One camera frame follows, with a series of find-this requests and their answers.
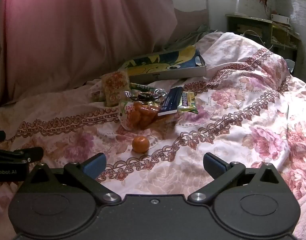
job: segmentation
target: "snack bag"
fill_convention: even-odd
[[[180,104],[177,108],[178,112],[190,112],[198,114],[195,96],[193,92],[183,92],[180,100]]]
[[[102,76],[102,87],[106,106],[116,106],[121,100],[121,91],[130,91],[129,78],[126,71],[116,71]]]
[[[130,83],[132,101],[148,102],[152,101],[157,104],[162,104],[167,96],[167,92],[161,88],[154,88],[150,86]]]
[[[105,94],[102,87],[102,81],[100,80],[94,86],[90,88],[91,99],[93,102],[104,102]]]
[[[158,111],[158,106],[144,105],[139,101],[132,102],[122,100],[119,104],[118,117],[125,130],[144,130],[154,122]]]

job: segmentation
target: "cardboard box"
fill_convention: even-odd
[[[158,80],[201,77],[206,65],[195,46],[140,56],[125,62],[130,82],[149,84]]]
[[[282,15],[271,14],[271,20],[274,22],[290,25],[290,18]]]

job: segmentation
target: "black clamp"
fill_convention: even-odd
[[[211,153],[203,163],[214,181],[187,199],[123,200],[95,180],[106,166],[103,153],[61,169],[39,163],[8,209],[16,240],[123,239],[126,230],[128,239],[295,240],[300,206],[274,165],[247,169]],[[148,233],[148,225],[158,230]]]
[[[0,142],[5,140],[0,131]],[[24,148],[16,151],[0,150],[0,182],[24,181],[29,174],[29,164],[43,158],[41,147]]]

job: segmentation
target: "circular cover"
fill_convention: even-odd
[[[51,193],[17,193],[8,215],[18,232],[54,237],[83,226],[95,209],[94,198],[89,193],[58,185]]]
[[[213,209],[229,228],[254,236],[277,236],[292,230],[300,215],[292,193],[278,192],[277,185],[258,190],[240,186],[218,195]]]

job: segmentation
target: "blue gripper pad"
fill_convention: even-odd
[[[203,166],[213,179],[217,179],[231,168],[228,163],[211,153],[206,153],[204,155]]]
[[[92,158],[81,164],[81,168],[84,174],[91,177],[92,179],[97,179],[99,175],[106,168],[106,156],[104,153],[98,153]]]

